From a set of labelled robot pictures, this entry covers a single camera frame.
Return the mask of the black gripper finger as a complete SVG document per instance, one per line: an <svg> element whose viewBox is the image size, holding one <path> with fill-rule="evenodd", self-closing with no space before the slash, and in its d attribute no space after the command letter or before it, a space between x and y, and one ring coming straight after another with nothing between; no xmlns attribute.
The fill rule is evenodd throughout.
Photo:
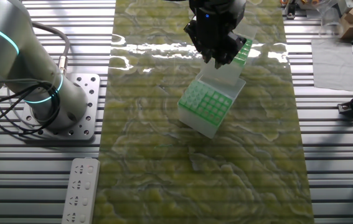
<svg viewBox="0 0 353 224"><path fill-rule="evenodd" d="M226 36L224 36L213 52L215 69L219 69L223 65L230 64L246 42L246 38L235 34L233 31L230 31Z"/></svg>
<svg viewBox="0 0 353 224"><path fill-rule="evenodd" d="M184 28L184 32L188 34L196 50L201 53L204 63L208 63L212 58L211 50L206 47L199 39L197 34L197 21L191 20Z"/></svg>

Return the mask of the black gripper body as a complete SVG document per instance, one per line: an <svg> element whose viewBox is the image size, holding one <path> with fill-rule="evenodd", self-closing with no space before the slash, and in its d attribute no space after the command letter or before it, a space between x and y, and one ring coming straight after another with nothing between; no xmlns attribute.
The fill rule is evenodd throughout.
<svg viewBox="0 0 353 224"><path fill-rule="evenodd" d="M197 21L197 34L203 44L218 44L244 17L246 0L190 0Z"/></svg>

